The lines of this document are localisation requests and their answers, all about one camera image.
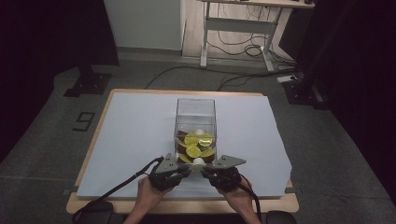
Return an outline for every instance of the clear plastic box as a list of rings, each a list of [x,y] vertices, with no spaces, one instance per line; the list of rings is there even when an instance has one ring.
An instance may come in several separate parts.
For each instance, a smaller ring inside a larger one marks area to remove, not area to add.
[[[214,100],[177,99],[175,160],[197,169],[217,159]]]

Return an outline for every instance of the white ball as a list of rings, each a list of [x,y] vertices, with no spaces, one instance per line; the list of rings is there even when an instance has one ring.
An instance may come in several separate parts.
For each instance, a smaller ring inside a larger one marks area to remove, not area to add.
[[[202,158],[196,158],[192,161],[194,164],[205,164],[205,161]]]
[[[198,129],[198,130],[196,130],[195,132],[194,132],[196,135],[201,135],[201,134],[203,134],[203,133],[205,133],[205,131],[204,130],[202,130],[202,129]]]

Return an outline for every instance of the power strip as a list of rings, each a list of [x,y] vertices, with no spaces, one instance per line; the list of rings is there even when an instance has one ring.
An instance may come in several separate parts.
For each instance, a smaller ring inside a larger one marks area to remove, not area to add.
[[[279,77],[276,79],[277,83],[288,82],[288,81],[295,81],[297,80],[296,76],[286,76],[286,77]]]

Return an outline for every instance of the wooden table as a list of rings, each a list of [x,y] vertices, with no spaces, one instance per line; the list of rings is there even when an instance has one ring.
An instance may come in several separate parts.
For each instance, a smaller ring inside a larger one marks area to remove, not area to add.
[[[98,138],[99,132],[103,125],[106,112],[109,108],[111,99],[115,92],[133,92],[133,93],[156,93],[156,94],[186,94],[186,95],[230,95],[230,96],[262,96],[260,93],[245,93],[245,92],[212,92],[212,91],[146,91],[146,90],[113,90],[107,100],[104,112],[99,120],[95,134],[93,136],[90,148],[87,152],[86,158],[80,169],[78,179],[75,186],[79,186],[84,172],[87,168],[92,150]],[[292,188],[291,181],[288,183],[288,188]],[[68,213],[74,214],[79,208],[87,204],[88,200],[81,200],[75,192],[72,192],[66,206]],[[128,214],[134,207],[134,200],[113,200],[110,201],[114,205],[114,212],[116,214]],[[262,212],[270,210],[281,210],[287,212],[296,212],[299,209],[296,195],[288,193],[279,199],[260,200]],[[235,213],[235,211],[227,204],[225,200],[174,200],[164,199],[160,202],[157,208],[152,211],[153,214],[227,214]]]
[[[262,57],[265,61],[268,72],[275,72],[272,65],[271,56],[268,50],[272,44],[274,34],[276,31],[277,24],[279,22],[280,15],[284,7],[289,8],[314,8],[315,4],[305,4],[304,0],[292,1],[292,0],[199,0],[207,4],[206,15],[205,15],[205,30],[204,30],[204,43],[201,50],[201,67],[206,67],[207,60],[207,32],[209,30],[214,31],[227,31],[227,32],[239,32],[239,33],[252,33],[268,35],[265,46],[262,47]],[[251,5],[260,7],[278,7],[276,18],[273,21],[247,21],[247,20],[236,20],[236,19],[225,19],[225,18],[213,18],[209,17],[210,4],[211,3],[222,3],[222,4],[236,4],[236,5]]]

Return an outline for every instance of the gray floor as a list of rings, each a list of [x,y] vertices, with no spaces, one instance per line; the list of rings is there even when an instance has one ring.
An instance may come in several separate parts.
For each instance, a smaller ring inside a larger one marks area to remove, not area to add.
[[[76,69],[55,78],[55,90],[48,102],[0,164],[0,223],[71,223],[71,216],[65,211],[68,195],[64,191],[74,185],[109,92],[115,88],[143,89],[161,71],[186,65],[179,57],[171,59],[172,62],[125,60],[138,58],[125,54],[121,58],[120,67],[95,67],[113,75],[104,95],[63,97],[78,78]],[[208,68],[246,73],[263,71],[260,64],[245,63],[245,67],[221,64],[215,61]],[[215,91],[224,76],[177,69],[159,77],[149,88]],[[330,111],[290,105],[276,83],[276,76],[251,79],[245,85],[224,91],[261,92],[269,97],[293,166],[291,180],[300,190],[297,195],[300,210],[294,214],[298,223],[395,223],[395,206]],[[80,112],[95,113],[87,132],[73,131],[79,126],[76,119]],[[198,223],[185,217],[181,220]],[[114,217],[113,223],[117,221],[120,217]]]

